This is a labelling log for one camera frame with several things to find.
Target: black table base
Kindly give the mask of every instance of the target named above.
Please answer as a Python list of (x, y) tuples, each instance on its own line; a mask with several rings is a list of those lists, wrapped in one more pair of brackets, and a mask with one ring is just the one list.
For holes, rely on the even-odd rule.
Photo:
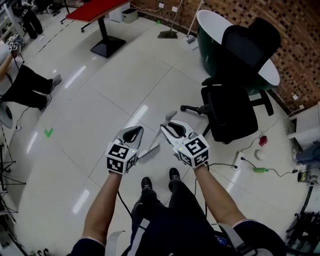
[(109, 58), (119, 48), (121, 48), (126, 41), (107, 34), (104, 18), (105, 17), (103, 16), (98, 19), (102, 40), (91, 49), (91, 52), (102, 57)]

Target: broom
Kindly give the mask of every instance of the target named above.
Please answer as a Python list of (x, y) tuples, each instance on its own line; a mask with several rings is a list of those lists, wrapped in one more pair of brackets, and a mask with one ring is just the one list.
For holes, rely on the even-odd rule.
[(178, 36), (177, 36), (178, 31), (172, 31), (172, 28), (174, 27), (176, 18), (177, 18), (178, 13), (179, 13), (180, 6), (181, 6), (181, 4), (182, 4), (183, 1), (184, 1), (184, 0), (181, 0), (181, 1), (180, 1), (178, 10), (176, 10), (176, 14), (175, 14), (175, 16), (174, 16), (174, 20), (173, 20), (173, 22), (172, 22), (172, 25), (171, 25), (170, 30), (160, 32), (160, 34), (158, 35), (158, 38), (178, 39)]

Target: shoe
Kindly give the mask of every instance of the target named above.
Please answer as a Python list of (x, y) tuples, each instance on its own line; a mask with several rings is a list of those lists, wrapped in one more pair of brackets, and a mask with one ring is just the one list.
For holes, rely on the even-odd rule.
[(181, 181), (180, 173), (176, 168), (171, 168), (169, 171), (170, 181)]
[(145, 189), (152, 190), (152, 183), (149, 177), (144, 177), (141, 180), (141, 188), (142, 190), (145, 190)]
[(56, 86), (61, 83), (61, 81), (62, 81), (61, 75), (57, 74), (52, 80), (53, 80), (53, 82), (52, 82), (50, 92), (52, 92), (56, 88)]
[(45, 112), (46, 108), (48, 107), (48, 105), (50, 104), (51, 100), (52, 100), (52, 96), (50, 94), (46, 94), (46, 105), (44, 106), (43, 109), (40, 109), (40, 112)]

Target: green tape mark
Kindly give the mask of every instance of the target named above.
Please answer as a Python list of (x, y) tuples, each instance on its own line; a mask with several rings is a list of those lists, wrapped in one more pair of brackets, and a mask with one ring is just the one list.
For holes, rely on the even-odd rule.
[(44, 134), (45, 134), (45, 136), (47, 136), (48, 138), (51, 137), (51, 134), (52, 134), (53, 132), (54, 132), (54, 129), (53, 129), (53, 128), (51, 128), (50, 131), (47, 131), (47, 129), (44, 130)]

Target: brick wall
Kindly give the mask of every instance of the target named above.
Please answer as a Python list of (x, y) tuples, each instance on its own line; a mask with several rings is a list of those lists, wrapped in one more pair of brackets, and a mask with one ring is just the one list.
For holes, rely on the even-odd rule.
[[(176, 13), (171, 8), (177, 7), (179, 0), (160, 2), (164, 9), (142, 12), (172, 21)], [(159, 1), (132, 3), (142, 9), (157, 10)], [(175, 23), (189, 28), (199, 3), (200, 0), (184, 0)], [(273, 24), (282, 40), (281, 48), (271, 58), (280, 74), (280, 86), (275, 92), (284, 101), (281, 105), (294, 111), (299, 105), (310, 108), (320, 101), (320, 0), (205, 0), (202, 9), (216, 12), (234, 25), (247, 27), (256, 17)], [(197, 22), (192, 30), (197, 30)]]

